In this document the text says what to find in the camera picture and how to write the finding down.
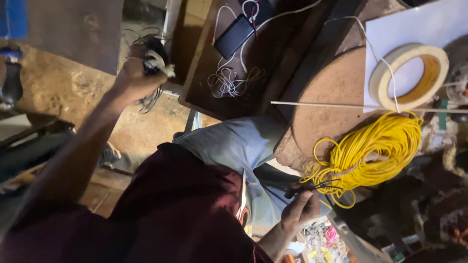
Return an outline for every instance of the wooden stick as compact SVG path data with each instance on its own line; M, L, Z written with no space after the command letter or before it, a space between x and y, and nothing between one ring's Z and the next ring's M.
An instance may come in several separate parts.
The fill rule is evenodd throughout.
M298 105L298 106L317 106L317 107L335 107L335 108L353 108L353 109L374 109L374 110L389 110L382 106L361 106L361 105L346 105L346 104L325 104L325 103L304 103L304 102L271 102L272 104L283 105ZM415 112L442 112L442 113L468 113L468 110L459 109L412 109Z

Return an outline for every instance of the red wire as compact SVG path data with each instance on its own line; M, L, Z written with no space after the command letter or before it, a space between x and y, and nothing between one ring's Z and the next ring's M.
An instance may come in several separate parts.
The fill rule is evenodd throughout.
M254 11L255 11L255 6L259 1L260 0L255 1L254 5L252 6L252 12L250 13L250 18L252 19L252 25L254 26L254 32L255 32L256 37L258 37L258 34L257 34L257 27L255 26Z

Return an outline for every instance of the person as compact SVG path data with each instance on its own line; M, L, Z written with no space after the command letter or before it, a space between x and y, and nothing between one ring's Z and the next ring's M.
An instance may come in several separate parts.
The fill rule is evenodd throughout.
M76 136L29 187L2 244L5 262L279 262L321 207L310 191L281 209L269 201L273 212L259 207L266 194L253 169L271 158L283 132L268 117L228 121L159 145L108 219L77 204L122 111L166 80L164 73L145 76L141 59L127 59ZM277 134L269 139L263 132ZM235 217L244 175L252 217L280 213L257 243Z

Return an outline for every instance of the jeans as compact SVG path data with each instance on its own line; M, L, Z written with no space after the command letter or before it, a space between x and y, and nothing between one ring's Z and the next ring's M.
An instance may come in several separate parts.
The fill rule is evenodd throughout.
M281 220L281 212L292 199L285 190L298 177L283 173L266 162L286 132L286 125L272 116L234 119L186 133L173 143L192 152L207 165L227 166L246 175L248 226L267 232ZM321 204L321 215L330 209Z

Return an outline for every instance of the yellow wire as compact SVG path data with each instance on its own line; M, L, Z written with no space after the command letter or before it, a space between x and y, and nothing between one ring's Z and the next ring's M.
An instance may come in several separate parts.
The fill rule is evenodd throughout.
M325 201L323 201L322 199L320 199L320 202L322 202L322 204L324 204L326 207L328 207L330 210L333 210L333 208L331 208L331 206L329 204L327 204Z
M395 177L413 159L421 141L421 124L423 120L413 112L408 112L413 118L389 112L382 115L373 124L346 135L340 143L331 139L321 139L314 146L314 157L317 162L307 166L305 177L299 182L309 180L317 185L328 180L330 186L343 188L321 188L322 194L331 195L333 201L342 208L352 208L356 196L352 191L358 186L373 186ZM321 142L335 144L331 151L330 162L317 158L315 150ZM383 158L366 162L366 156L376 153ZM351 191L353 203L345 206L336 199L346 191Z

